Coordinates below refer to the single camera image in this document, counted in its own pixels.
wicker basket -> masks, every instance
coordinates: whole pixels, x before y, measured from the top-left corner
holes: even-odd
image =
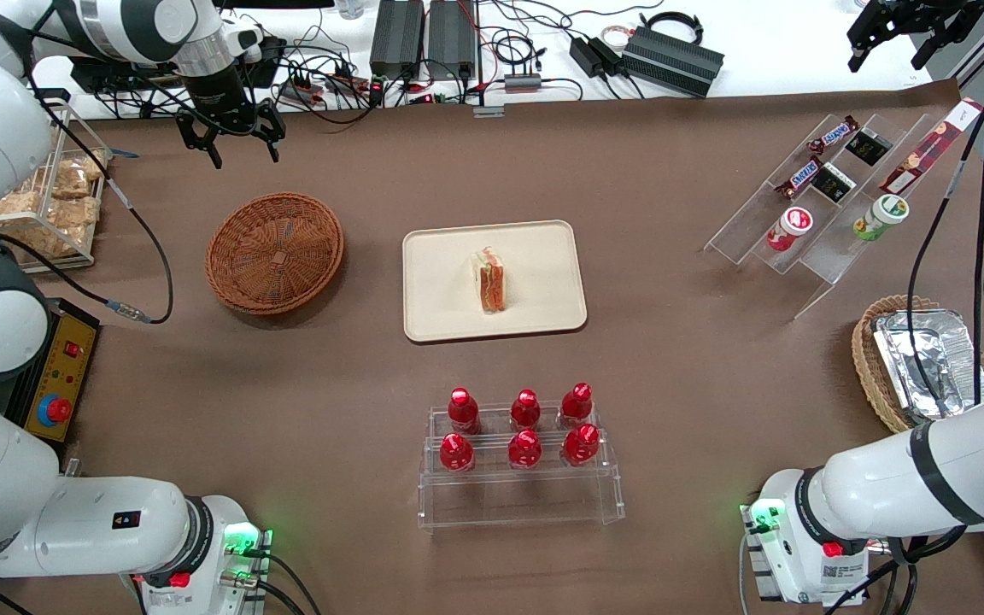
[[[230,214],[208,244],[208,284],[230,308],[256,315],[294,310],[336,275],[344,235],[319,200],[278,192]]]
[[[887,312],[905,310],[905,295],[885,296],[872,303],[856,327],[852,328],[852,364],[856,366],[856,374],[860,377],[860,386],[864,388],[864,396],[868,398],[871,408],[876,410],[879,420],[887,425],[894,433],[912,429],[914,424],[906,417],[894,398],[894,386],[891,385],[890,375],[879,358],[879,348],[871,336],[871,320]],[[940,304],[924,297],[913,297],[914,310],[933,310]],[[984,370],[984,353],[981,354],[981,369]]]

red bottle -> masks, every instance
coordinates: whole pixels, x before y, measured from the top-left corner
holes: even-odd
[[[535,429],[538,419],[542,417],[542,406],[538,405],[538,396],[530,389],[522,389],[518,398],[511,405],[511,426],[515,431]]]
[[[473,455],[473,445],[464,436],[448,433],[442,438],[438,449],[438,460],[451,472],[468,472],[477,464]]]
[[[579,467],[598,454],[598,428],[590,423],[579,425],[564,437],[561,459],[567,465]]]
[[[586,382],[575,385],[561,402],[561,410],[557,413],[557,426],[561,429],[573,429],[587,423],[591,407],[594,407],[594,404],[590,401],[590,385]]]
[[[481,417],[477,412],[477,400],[468,390],[461,387],[454,389],[450,393],[450,404],[446,407],[446,413],[450,416],[450,425],[454,431],[465,433],[469,436],[476,436],[481,432]]]
[[[507,444],[507,459],[515,470],[529,470],[542,459],[542,441],[532,429],[523,429]]]

acrylic stand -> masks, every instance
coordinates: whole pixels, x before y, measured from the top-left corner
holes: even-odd
[[[507,444],[515,435],[511,406],[482,406],[481,435],[466,436],[473,445],[476,466],[471,471],[446,470],[438,459],[442,437],[450,432],[445,407],[432,408],[427,420],[425,450],[420,464],[420,528],[516,525],[562,521],[601,521],[625,517],[617,456],[597,409],[590,421],[599,428],[598,454],[581,467],[559,458],[567,431],[555,424],[559,401],[542,401],[538,436],[542,460],[530,470],[513,470]]]
[[[794,319],[799,318],[811,308],[811,305],[815,305],[833,290],[845,272],[852,267],[852,263],[874,243],[856,237],[852,233],[852,223],[863,217],[875,199],[887,194],[879,188],[883,180],[938,124],[932,115],[925,114],[909,130],[903,130],[878,114],[872,115],[863,126],[893,144],[874,167],[845,149],[852,135],[830,145],[827,151],[817,156],[819,160],[835,165],[837,170],[856,183],[856,187],[848,191],[839,202],[832,202],[815,186],[804,187],[796,198],[790,201],[777,194],[774,188],[792,178],[792,175],[810,160],[812,152],[807,148],[809,141],[830,132],[842,121],[842,118],[835,115],[827,116],[823,123],[812,130],[773,171],[758,191],[754,192],[754,195],[743,203],[738,211],[735,211],[735,215],[713,235],[711,240],[708,240],[704,248],[706,252],[708,249],[715,249],[736,265],[741,265],[753,254],[780,275],[788,273],[796,262],[800,262],[804,268],[815,273],[823,283],[796,313]],[[905,192],[902,192],[901,196],[909,196],[910,192],[917,188],[917,184],[921,183],[921,179],[918,178]],[[807,234],[798,238],[792,248],[785,252],[777,252],[765,241],[765,235],[769,233],[781,214],[792,206],[800,206],[810,211],[815,219],[815,225]]]

power adapter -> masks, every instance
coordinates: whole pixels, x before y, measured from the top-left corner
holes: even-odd
[[[573,36],[569,51],[571,59],[575,60],[587,77],[598,77],[598,73],[602,73],[602,59],[587,45],[586,40]]]
[[[602,61],[602,70],[606,74],[613,76],[614,74],[629,74],[628,70],[625,70],[624,58],[618,55],[617,51],[612,50],[609,45],[601,38],[591,38],[587,42],[587,46],[590,50],[594,52]]]

brown mat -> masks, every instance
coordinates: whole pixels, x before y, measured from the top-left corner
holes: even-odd
[[[509,108],[504,120],[426,106],[372,113],[339,135],[285,116],[280,164],[256,140],[224,138],[221,172],[184,149],[171,121],[101,124],[110,144],[142,155],[114,172],[167,246],[177,305],[167,325],[145,327],[83,303],[109,325],[79,412],[83,467],[235,498],[277,531],[278,555],[325,615],[734,615],[737,506],[749,491],[772,472],[887,435],[860,392],[848,338],[868,304],[905,292],[961,143],[917,192],[913,220],[796,322],[815,281],[735,270],[700,248],[824,114],[878,112],[909,125],[944,114],[958,95],[937,83],[540,104]],[[977,179],[972,164],[918,287],[964,313]],[[208,290],[204,248],[235,207],[281,190],[336,211],[343,269],[289,318],[238,318]],[[157,314],[157,259],[109,200],[97,265],[77,275]],[[581,331],[433,346],[405,338],[406,233],[551,218],[577,234],[589,305]],[[434,537],[417,528],[427,406],[460,384],[492,402],[523,386],[552,397],[581,380],[593,383],[617,445],[625,521]],[[922,564],[921,578],[914,615],[984,614],[984,536]],[[136,612],[114,577],[0,587],[38,614]],[[758,603],[753,583],[748,591],[754,614],[821,612]]]

